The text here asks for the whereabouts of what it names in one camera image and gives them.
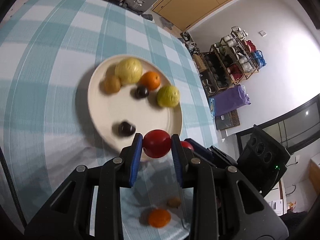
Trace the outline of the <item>red tomato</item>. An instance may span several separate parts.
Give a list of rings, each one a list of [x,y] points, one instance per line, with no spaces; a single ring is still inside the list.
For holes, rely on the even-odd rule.
[[[143,150],[150,158],[161,158],[171,149],[170,135],[161,129],[154,129],[146,133],[143,138]]]
[[[192,151],[194,150],[193,146],[187,141],[181,141],[181,146],[183,148],[188,148],[188,149],[190,149]]]

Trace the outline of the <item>dark plum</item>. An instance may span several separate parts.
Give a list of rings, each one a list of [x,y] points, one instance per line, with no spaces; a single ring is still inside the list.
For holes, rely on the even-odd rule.
[[[138,86],[135,90],[135,97],[137,99],[143,99],[143,98],[147,98],[149,96],[149,90],[141,85],[141,86]]]
[[[135,132],[136,132],[136,127],[127,121],[121,122],[118,126],[118,134],[121,137],[130,137],[134,135]]]

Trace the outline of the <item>small brown kiwi fruit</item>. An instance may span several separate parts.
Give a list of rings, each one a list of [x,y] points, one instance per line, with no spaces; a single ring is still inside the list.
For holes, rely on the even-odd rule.
[[[167,201],[167,206],[171,208],[179,208],[181,205],[180,197],[171,197]]]

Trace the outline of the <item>orange tangerine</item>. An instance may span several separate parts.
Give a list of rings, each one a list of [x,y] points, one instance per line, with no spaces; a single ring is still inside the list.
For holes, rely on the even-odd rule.
[[[154,228],[162,228],[171,221],[171,214],[165,209],[153,209],[148,215],[148,224]]]
[[[157,72],[146,72],[139,80],[139,85],[145,86],[149,91],[156,90],[160,84],[161,78]]]

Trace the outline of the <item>yellow-green citrus fruit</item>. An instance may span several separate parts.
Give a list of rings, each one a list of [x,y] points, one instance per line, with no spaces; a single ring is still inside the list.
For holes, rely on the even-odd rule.
[[[179,104],[180,91],[175,86],[166,85],[158,90],[156,99],[160,107],[174,108]]]

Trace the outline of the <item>cream oval plate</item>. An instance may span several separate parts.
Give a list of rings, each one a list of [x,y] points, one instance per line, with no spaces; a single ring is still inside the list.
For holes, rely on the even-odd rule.
[[[94,70],[87,91],[88,110],[95,129],[104,142],[118,152],[133,141],[133,136],[122,137],[118,134],[122,121],[135,126],[136,132],[142,135],[153,129],[181,135],[183,128],[181,106],[159,107],[156,90],[144,99],[135,98],[135,84],[124,86],[115,94],[104,92],[103,81],[114,74],[116,65],[127,57],[130,55],[115,55],[103,60]]]

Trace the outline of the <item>purple bag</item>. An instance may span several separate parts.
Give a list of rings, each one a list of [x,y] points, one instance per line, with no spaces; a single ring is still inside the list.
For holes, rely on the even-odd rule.
[[[245,86],[236,85],[213,97],[215,102],[215,116],[221,116],[244,105],[250,105]]]

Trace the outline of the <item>orange tangerine on plate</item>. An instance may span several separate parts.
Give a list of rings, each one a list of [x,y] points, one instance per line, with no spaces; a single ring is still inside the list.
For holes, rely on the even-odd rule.
[[[139,85],[145,86],[149,91],[156,90],[160,84],[161,78],[157,72],[146,72],[139,80]]]

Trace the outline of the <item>small brown round fruit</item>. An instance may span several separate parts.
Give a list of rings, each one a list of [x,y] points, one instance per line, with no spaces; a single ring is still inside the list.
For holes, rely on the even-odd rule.
[[[101,89],[105,94],[115,94],[121,89],[120,79],[115,75],[107,76],[101,82]]]

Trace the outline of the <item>large yellow citrus fruit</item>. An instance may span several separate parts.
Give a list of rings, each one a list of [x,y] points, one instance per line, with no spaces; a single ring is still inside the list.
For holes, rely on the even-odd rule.
[[[122,86],[137,83],[142,77],[143,67],[139,59],[128,57],[121,60],[115,68],[114,74],[120,79]]]

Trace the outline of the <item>shoe rack with shoes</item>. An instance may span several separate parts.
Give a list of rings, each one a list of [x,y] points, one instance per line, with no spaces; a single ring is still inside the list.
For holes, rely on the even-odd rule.
[[[209,95],[216,95],[248,80],[266,66],[263,52],[249,40],[248,32],[233,26],[231,33],[203,53],[207,67],[202,81]]]

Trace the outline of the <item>teal checked tablecloth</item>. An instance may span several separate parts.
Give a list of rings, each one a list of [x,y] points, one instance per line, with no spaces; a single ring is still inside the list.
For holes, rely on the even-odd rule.
[[[21,0],[1,27],[1,149],[27,221],[80,164],[115,154],[87,107],[93,70],[118,54],[155,64],[181,93],[181,138],[217,145],[193,60],[175,36],[102,0]]]

